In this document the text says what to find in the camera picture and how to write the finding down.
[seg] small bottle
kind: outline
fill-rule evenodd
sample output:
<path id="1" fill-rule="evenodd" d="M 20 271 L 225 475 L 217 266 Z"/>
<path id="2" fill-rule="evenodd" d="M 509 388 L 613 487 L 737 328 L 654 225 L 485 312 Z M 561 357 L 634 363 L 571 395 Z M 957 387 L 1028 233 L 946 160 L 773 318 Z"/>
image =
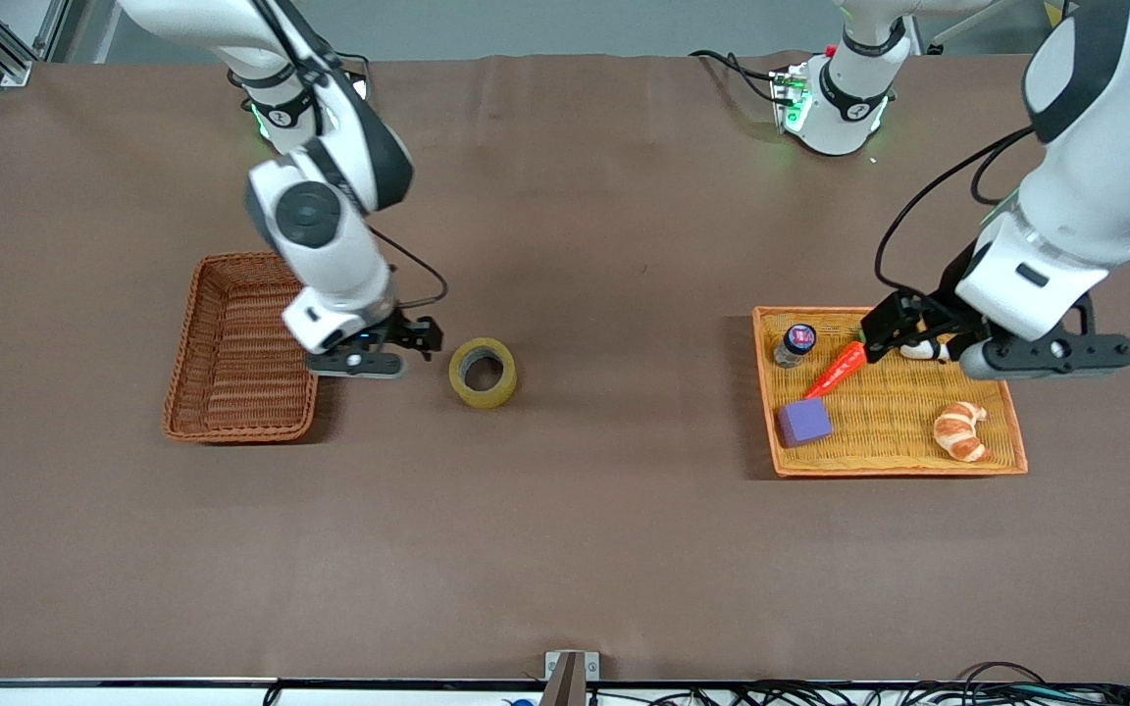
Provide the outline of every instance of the small bottle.
<path id="1" fill-rule="evenodd" d="M 794 368 L 817 343 L 817 331 L 808 324 L 797 324 L 784 333 L 784 339 L 775 347 L 775 365 L 781 368 Z"/>

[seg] wicker basket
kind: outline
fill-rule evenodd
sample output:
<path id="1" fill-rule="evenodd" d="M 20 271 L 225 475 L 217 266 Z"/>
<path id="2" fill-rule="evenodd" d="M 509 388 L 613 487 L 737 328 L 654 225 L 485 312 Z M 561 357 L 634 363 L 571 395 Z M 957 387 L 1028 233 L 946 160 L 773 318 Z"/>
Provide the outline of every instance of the wicker basket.
<path id="1" fill-rule="evenodd" d="M 292 442 L 313 424 L 316 376 L 281 322 L 301 290 L 271 253 L 211 255 L 190 282 L 163 430 L 176 442 Z"/>
<path id="2" fill-rule="evenodd" d="M 785 448 L 776 412 L 798 401 L 858 338 L 867 308 L 758 307 L 753 312 L 762 402 L 770 451 L 781 477 L 992 477 L 1027 472 L 1023 434 L 1009 387 L 1002 381 L 974 381 L 955 363 L 911 360 L 892 352 L 866 366 L 822 399 L 834 434 L 820 442 Z M 784 331 L 798 324 L 817 330 L 817 346 L 796 368 L 775 366 L 771 356 Z M 932 438 L 932 424 L 951 402 L 974 402 L 988 411 L 979 438 L 992 459 L 955 461 Z"/>

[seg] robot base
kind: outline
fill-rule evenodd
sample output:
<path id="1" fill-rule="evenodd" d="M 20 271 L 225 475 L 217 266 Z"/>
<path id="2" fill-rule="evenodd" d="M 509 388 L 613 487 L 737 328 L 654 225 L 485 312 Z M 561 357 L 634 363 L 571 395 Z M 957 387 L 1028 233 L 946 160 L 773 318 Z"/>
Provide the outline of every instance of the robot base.
<path id="1" fill-rule="evenodd" d="M 806 147 L 822 155 L 847 155 L 866 143 L 879 129 L 879 120 L 888 98 L 859 121 L 846 121 L 837 107 L 822 97 L 819 75 L 828 58 L 816 55 L 806 63 L 790 67 L 786 72 L 770 73 L 773 98 L 791 101 L 790 106 L 775 104 L 775 124 L 780 132 L 793 134 Z"/>

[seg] blue object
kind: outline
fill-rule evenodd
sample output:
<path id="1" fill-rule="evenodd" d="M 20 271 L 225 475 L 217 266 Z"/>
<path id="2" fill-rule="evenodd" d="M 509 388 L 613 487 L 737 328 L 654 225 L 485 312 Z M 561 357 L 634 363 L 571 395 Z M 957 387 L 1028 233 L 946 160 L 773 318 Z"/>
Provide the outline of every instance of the blue object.
<path id="1" fill-rule="evenodd" d="M 815 343 L 817 343 L 817 331 L 814 331 L 811 325 L 797 324 L 784 331 L 784 348 L 790 354 L 808 356 Z"/>
<path id="2" fill-rule="evenodd" d="M 779 434 L 784 446 L 793 448 L 817 442 L 831 434 L 831 418 L 822 398 L 801 399 L 779 410 Z"/>

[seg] floor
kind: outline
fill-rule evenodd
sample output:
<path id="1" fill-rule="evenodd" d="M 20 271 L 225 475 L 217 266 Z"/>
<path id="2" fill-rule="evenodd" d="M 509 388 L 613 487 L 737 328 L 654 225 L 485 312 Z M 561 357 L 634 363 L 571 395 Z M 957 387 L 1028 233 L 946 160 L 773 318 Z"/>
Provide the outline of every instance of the floor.
<path id="1" fill-rule="evenodd" d="M 817 50 L 838 41 L 840 15 L 828 0 L 306 0 L 301 9 L 325 27 L 337 49 L 373 60 L 473 59 L 489 54 L 681 55 L 715 49 L 760 55 Z M 63 52 L 75 62 L 209 63 L 211 54 L 148 34 L 112 0 L 90 0 Z M 919 21 L 923 41 L 955 24 Z M 947 54 L 1028 53 L 1049 33 L 1038 0 L 955 40 Z"/>

